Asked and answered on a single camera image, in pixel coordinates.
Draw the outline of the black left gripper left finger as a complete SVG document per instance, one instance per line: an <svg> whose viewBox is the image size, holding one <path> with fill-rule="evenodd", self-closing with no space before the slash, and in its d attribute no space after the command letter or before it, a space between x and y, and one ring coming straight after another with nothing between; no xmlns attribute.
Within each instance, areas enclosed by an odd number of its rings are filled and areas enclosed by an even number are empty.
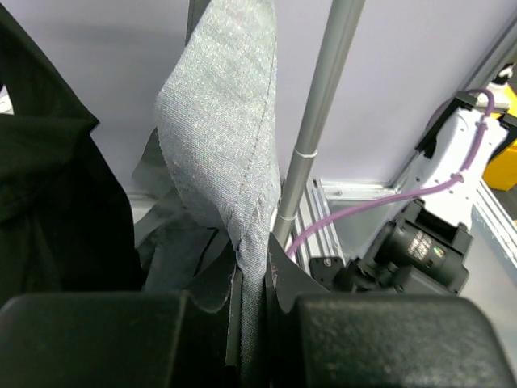
<svg viewBox="0 0 517 388"><path fill-rule="evenodd" d="M3 387L221 387L224 346L186 293L46 293L1 309Z"/></svg>

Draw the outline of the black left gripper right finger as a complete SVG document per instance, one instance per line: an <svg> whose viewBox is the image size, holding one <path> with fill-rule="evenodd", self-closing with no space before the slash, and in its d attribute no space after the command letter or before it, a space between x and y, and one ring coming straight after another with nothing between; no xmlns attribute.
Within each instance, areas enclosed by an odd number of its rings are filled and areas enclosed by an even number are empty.
<svg viewBox="0 0 517 388"><path fill-rule="evenodd" d="M331 292L270 238L265 277L274 387L513 387L489 319L454 296Z"/></svg>

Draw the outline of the grey shirt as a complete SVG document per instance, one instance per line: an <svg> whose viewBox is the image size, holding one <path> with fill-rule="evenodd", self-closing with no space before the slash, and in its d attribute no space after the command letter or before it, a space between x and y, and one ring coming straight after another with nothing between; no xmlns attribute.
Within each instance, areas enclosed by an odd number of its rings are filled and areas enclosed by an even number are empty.
<svg viewBox="0 0 517 388"><path fill-rule="evenodd" d="M272 1L212 1L158 93L133 177L156 198L136 224L145 290L181 289L230 243L242 272L240 378L265 387L263 280L280 195Z"/></svg>

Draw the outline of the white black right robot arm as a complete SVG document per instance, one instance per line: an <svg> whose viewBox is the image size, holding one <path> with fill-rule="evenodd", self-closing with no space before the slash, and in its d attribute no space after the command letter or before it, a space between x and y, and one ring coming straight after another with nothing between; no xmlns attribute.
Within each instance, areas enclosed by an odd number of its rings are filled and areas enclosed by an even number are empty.
<svg viewBox="0 0 517 388"><path fill-rule="evenodd" d="M384 209L363 255L312 258L312 278L330 291L348 293L458 294L469 276L464 262L473 241L476 186L508 134L493 118L494 109L489 88L459 92L444 103L418 144L400 192L316 223L322 229Z"/></svg>

